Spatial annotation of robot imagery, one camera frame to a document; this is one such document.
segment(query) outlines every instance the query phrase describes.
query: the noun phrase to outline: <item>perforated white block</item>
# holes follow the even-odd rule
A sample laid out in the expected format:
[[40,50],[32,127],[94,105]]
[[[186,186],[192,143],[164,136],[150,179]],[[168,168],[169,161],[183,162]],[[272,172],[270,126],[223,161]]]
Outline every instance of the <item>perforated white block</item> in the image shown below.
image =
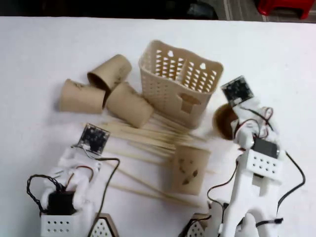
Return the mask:
[[90,237],[113,237],[107,222],[104,219],[99,219],[94,225]]
[[198,221],[191,225],[187,237],[204,237],[204,229]]
[[80,236],[80,216],[75,213],[71,216],[42,215],[41,236],[42,237],[77,237]]
[[283,161],[249,150],[246,168],[256,174],[282,182]]

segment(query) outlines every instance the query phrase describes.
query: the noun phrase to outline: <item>perforated triangle piece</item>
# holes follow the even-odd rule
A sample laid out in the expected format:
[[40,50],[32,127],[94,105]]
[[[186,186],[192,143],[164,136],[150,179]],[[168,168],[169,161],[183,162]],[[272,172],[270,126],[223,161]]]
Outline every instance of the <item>perforated triangle piece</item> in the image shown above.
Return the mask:
[[99,219],[93,227],[90,237],[114,237],[104,219]]

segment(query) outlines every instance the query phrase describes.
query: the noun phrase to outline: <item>circuit board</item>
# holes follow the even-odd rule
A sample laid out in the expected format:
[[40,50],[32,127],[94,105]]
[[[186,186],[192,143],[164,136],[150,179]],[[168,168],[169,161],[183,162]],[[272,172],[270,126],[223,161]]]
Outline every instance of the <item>circuit board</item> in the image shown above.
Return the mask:
[[253,97],[253,93],[244,76],[240,76],[230,81],[221,86],[221,88],[232,107]]
[[109,136],[110,132],[87,123],[77,146],[88,146],[89,151],[101,155]]

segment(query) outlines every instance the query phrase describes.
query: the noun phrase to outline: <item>white table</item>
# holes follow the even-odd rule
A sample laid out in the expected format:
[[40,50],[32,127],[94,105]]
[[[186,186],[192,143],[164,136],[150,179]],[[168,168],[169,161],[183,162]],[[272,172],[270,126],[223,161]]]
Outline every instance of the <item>white table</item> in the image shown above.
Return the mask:
[[[89,70],[121,53],[133,66],[128,81],[140,91],[138,59],[153,39],[221,62],[225,70],[220,84],[245,75],[255,95],[274,107],[282,142],[307,177],[306,185],[280,208],[284,223],[279,236],[313,236],[316,25],[22,17],[0,18],[0,236],[39,236],[39,211],[26,194],[28,177],[46,173],[57,163],[64,149],[79,139],[81,122],[106,118],[56,111],[65,79],[87,83]],[[225,102],[218,89],[208,113]],[[110,138],[107,147],[127,145]],[[207,188],[230,177],[238,154],[235,145],[221,139],[212,140],[211,148],[209,168],[220,173],[206,177],[199,197],[189,197],[205,206],[202,210],[109,188],[103,211],[111,214],[120,236],[174,237],[194,212],[206,212]],[[157,187],[169,179],[168,171],[160,167],[121,158],[122,168]],[[289,160],[285,168],[281,194],[301,182]],[[119,173],[113,183],[150,192]],[[214,191],[213,196],[229,199],[231,187],[232,183]],[[39,197],[42,180],[34,181],[31,188]]]

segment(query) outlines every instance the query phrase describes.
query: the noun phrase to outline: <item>beige basket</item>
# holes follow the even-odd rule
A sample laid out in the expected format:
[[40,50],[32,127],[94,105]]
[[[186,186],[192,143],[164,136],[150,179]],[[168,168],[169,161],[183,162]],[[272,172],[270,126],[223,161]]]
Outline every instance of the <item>beige basket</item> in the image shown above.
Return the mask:
[[143,96],[167,118],[197,127],[223,65],[159,40],[139,60]]

